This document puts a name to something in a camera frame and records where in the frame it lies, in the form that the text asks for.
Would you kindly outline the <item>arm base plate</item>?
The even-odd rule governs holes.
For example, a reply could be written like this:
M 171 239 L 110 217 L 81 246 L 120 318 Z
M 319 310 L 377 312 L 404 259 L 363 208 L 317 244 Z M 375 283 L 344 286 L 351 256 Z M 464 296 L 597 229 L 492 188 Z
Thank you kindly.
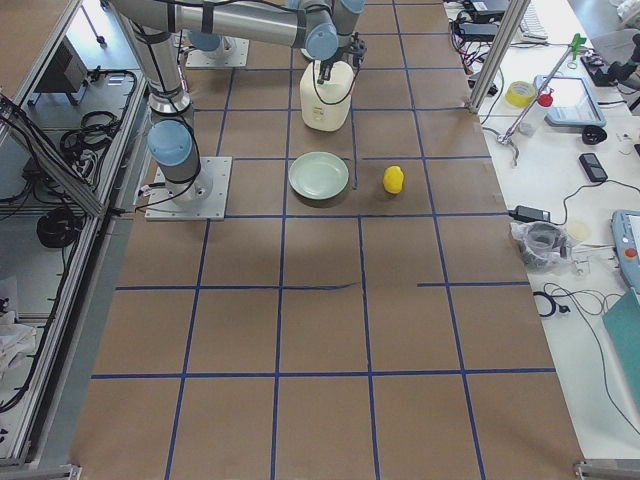
M 221 35 L 197 35 L 191 32 L 186 67 L 190 69 L 244 68 L 249 41 Z
M 232 170 L 231 157 L 201 157 L 201 171 L 189 189 L 186 184 L 168 183 L 150 194 L 151 206 L 145 209 L 148 221 L 221 221 L 225 218 L 226 202 Z

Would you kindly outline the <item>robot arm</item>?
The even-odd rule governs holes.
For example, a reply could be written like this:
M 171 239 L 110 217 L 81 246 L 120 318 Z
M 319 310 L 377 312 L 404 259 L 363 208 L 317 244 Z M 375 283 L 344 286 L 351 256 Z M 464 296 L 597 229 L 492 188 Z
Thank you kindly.
M 320 63 L 316 82 L 331 79 L 335 63 L 360 58 L 365 47 L 355 33 L 362 1 L 203 1 L 199 17 L 185 28 L 190 37 L 235 37 L 304 49 Z
M 337 44 L 332 8 L 302 1 L 296 7 L 269 1 L 112 1 L 134 56 L 149 83 L 154 126 L 147 136 L 165 180 L 180 198 L 198 191 L 202 177 L 192 127 L 192 101 L 182 83 L 172 43 L 182 30 L 220 34 L 264 43 L 303 47 L 317 58 L 332 55 Z

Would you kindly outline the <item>green plate near arm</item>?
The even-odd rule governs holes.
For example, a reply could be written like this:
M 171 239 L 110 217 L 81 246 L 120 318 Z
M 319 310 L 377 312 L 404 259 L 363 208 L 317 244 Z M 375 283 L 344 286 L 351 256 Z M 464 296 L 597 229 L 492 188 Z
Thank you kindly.
M 345 162 L 329 152 L 309 152 L 293 161 L 288 182 L 299 195 L 310 200 L 328 200 L 339 195 L 349 181 Z

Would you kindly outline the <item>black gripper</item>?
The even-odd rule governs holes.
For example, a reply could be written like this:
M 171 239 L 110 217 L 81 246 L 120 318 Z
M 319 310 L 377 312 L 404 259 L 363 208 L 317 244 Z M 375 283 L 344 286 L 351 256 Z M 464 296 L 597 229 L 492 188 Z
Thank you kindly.
M 366 41 L 360 37 L 358 32 L 353 32 L 346 47 L 344 58 L 352 63 L 363 63 L 367 52 Z M 325 83 L 331 80 L 331 71 L 334 62 L 324 60 L 319 64 L 318 83 Z

